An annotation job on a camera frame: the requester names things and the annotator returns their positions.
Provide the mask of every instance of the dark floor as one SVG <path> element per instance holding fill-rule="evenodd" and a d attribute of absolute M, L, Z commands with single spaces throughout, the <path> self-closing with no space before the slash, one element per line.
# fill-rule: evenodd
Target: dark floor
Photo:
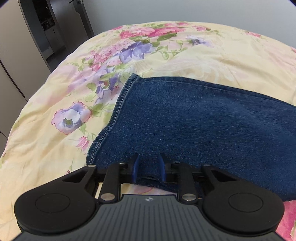
<path fill-rule="evenodd" d="M 68 56 L 68 51 L 66 48 L 61 48 L 51 56 L 49 56 L 46 61 L 53 72 L 56 67 Z"/>

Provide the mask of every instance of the blue denim jeans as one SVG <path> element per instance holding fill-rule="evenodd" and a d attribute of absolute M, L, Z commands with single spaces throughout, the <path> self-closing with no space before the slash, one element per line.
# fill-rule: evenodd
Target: blue denim jeans
<path fill-rule="evenodd" d="M 251 91 L 183 77 L 132 74 L 86 162 L 106 168 L 141 155 L 140 185 L 161 183 L 157 157 L 209 163 L 296 199 L 296 107 Z"/>

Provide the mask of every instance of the bed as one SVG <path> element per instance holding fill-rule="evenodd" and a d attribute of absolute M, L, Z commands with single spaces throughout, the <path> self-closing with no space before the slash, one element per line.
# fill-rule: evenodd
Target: bed
<path fill-rule="evenodd" d="M 13 206 L 27 190 L 86 165 L 132 73 L 182 76 L 265 94 L 296 105 L 296 49 L 263 35 L 213 23 L 119 26 L 70 54 L 30 98 L 0 158 L 0 240 L 19 234 Z M 123 193 L 167 194 L 122 185 Z M 296 240 L 296 201 L 277 229 Z"/>

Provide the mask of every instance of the black circular housing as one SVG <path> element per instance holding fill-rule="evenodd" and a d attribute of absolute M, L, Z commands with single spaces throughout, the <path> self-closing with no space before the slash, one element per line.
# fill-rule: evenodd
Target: black circular housing
<path fill-rule="evenodd" d="M 37 235 L 70 231 L 94 213 L 94 198 L 79 183 L 45 184 L 22 194 L 15 203 L 21 229 Z"/>
<path fill-rule="evenodd" d="M 245 181 L 219 184 L 205 196 L 202 209 L 217 226 L 250 235 L 275 231 L 284 214 L 276 194 Z"/>

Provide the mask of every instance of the gray ribbed panel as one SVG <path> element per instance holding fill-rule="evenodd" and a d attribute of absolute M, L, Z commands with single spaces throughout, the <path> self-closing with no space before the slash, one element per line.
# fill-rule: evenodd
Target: gray ribbed panel
<path fill-rule="evenodd" d="M 184 205 L 174 195 L 124 195 L 116 204 L 102 205 L 85 226 L 59 236 L 23 233 L 15 241 L 281 241 L 275 233 L 236 237 L 204 219 L 196 206 Z"/>

